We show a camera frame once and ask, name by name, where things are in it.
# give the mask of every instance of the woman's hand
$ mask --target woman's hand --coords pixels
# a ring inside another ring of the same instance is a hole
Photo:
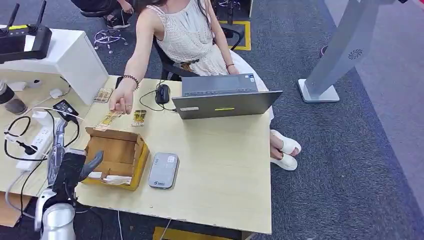
[[[111,111],[119,111],[124,114],[130,114],[133,109],[133,91],[136,86],[137,84],[134,80],[124,78],[119,83],[118,88],[113,91],[112,96],[110,96],[109,109]]]
[[[134,13],[134,8],[133,6],[131,6],[131,4],[129,4],[128,2],[123,2],[120,4],[122,10],[124,12],[126,12],[127,14],[133,14]]]
[[[240,74],[240,73],[239,73],[239,70],[237,70],[236,66],[234,66],[234,65],[228,66],[228,68],[227,68],[226,70],[227,70],[227,71],[228,71],[228,73],[229,73],[229,74],[231,74],[231,75]]]

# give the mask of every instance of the laptop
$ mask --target laptop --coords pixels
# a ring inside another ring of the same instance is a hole
[[[173,97],[182,119],[206,119],[265,113],[283,91],[258,91]]]
[[[255,93],[258,91],[252,73],[237,75],[182,77],[182,96]]]

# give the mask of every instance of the trading card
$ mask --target trading card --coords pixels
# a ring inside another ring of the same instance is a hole
[[[146,110],[137,110],[134,112],[134,119],[131,126],[142,127],[145,124]]]
[[[110,111],[106,116],[104,116],[103,120],[95,126],[95,130],[98,131],[106,131],[115,119],[122,115],[121,111]]]
[[[112,88],[100,88],[94,97],[95,103],[107,103],[114,90]]]

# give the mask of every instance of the vent grille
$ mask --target vent grille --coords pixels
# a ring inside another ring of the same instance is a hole
[[[363,53],[364,53],[364,51],[362,49],[355,49],[355,50],[351,51],[347,57],[350,60],[355,60],[355,59],[359,58],[360,56],[362,56]]]

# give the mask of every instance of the black shoe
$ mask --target black shoe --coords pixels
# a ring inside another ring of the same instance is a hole
[[[128,28],[131,24],[128,23],[128,19],[132,14],[126,13],[123,10],[119,13],[115,13],[110,20],[106,20],[106,25],[111,29],[125,29]]]

